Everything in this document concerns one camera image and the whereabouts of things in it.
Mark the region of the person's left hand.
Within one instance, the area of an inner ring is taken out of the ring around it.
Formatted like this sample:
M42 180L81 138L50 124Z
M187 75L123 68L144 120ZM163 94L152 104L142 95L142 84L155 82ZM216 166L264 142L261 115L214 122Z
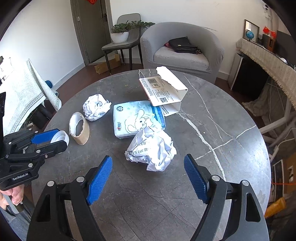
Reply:
M9 205L7 200L4 198L4 195L11 196L11 201L15 206L20 204L24 196L24 187L25 186L22 184L20 186L14 187L6 191L1 190L1 193L0 193L1 208L3 210L6 210L6 207Z

